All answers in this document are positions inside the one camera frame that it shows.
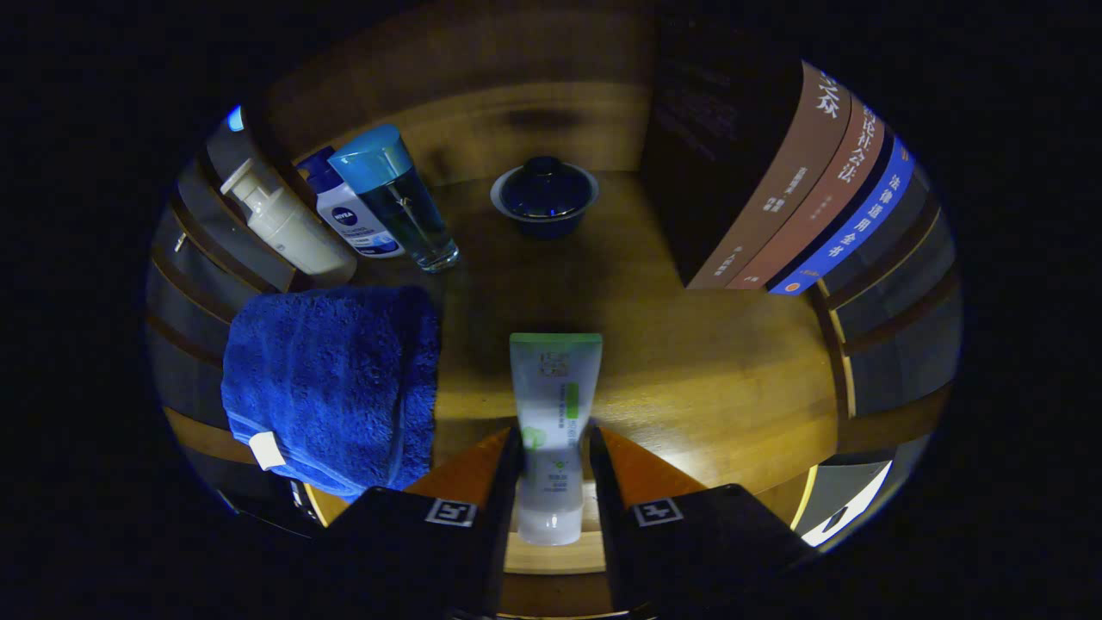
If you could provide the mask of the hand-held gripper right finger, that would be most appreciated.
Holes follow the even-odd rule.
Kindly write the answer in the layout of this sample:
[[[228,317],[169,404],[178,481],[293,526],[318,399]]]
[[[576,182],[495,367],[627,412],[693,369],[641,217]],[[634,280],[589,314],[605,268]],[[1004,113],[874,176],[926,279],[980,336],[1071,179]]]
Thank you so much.
[[[611,603],[630,614],[725,614],[814,558],[741,485],[709,489],[606,427],[590,433]]]

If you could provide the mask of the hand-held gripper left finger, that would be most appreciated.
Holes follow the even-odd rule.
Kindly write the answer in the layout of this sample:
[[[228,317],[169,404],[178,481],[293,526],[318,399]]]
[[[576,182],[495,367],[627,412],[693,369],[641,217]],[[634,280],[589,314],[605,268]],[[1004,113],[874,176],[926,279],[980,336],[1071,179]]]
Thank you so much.
[[[501,599],[520,431],[453,456],[403,491],[371,487],[323,537],[314,617],[493,617]]]

